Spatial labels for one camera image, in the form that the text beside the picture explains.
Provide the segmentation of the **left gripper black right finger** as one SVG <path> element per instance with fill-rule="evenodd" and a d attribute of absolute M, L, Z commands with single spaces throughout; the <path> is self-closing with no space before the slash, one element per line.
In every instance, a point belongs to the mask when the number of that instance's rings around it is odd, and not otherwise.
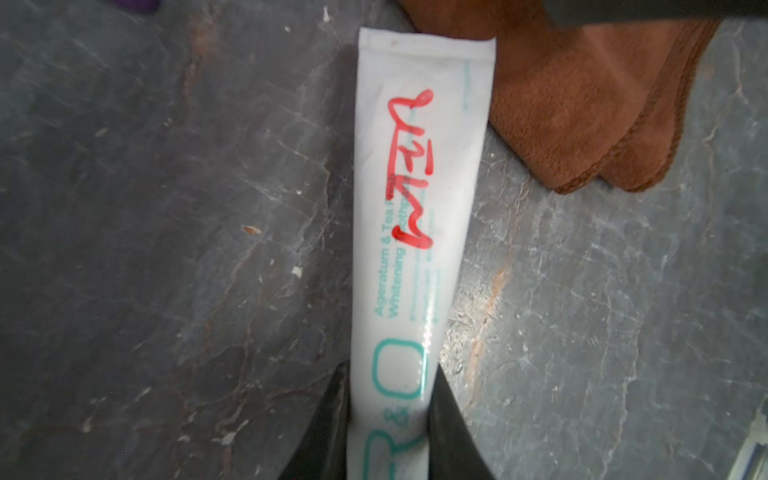
<path fill-rule="evenodd" d="M 494 480 L 462 417 L 441 366 L 428 412 L 429 479 Z"/>

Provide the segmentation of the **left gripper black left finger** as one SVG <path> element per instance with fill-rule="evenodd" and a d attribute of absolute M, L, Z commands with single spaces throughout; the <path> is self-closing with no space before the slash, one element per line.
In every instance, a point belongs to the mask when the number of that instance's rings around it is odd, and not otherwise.
<path fill-rule="evenodd" d="M 343 362 L 334 370 L 300 444 L 278 478 L 344 480 L 349 413 L 349 362 Z"/>

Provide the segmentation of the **teal cap toothpaste tube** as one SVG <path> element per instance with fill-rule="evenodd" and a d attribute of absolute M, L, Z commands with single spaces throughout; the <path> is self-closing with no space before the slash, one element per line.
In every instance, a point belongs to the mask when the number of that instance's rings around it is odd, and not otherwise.
<path fill-rule="evenodd" d="M 346 473 L 424 479 L 496 44 L 362 28 Z"/>

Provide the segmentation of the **brown microfiber cloth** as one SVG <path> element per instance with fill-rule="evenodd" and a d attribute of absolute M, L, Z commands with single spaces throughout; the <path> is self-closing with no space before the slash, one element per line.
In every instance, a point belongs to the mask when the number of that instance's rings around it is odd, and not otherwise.
<path fill-rule="evenodd" d="M 421 32 L 495 39 L 490 121 L 547 188 L 642 192 L 669 171 L 715 20 L 559 27 L 540 1 L 407 1 Z"/>

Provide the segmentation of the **purple cap toothpaste tube top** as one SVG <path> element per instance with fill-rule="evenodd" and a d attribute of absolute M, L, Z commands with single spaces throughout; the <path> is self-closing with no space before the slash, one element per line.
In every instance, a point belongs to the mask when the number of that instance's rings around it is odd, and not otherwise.
<path fill-rule="evenodd" d="M 113 3 L 132 13 L 152 14 L 159 9 L 161 0 L 113 0 Z"/>

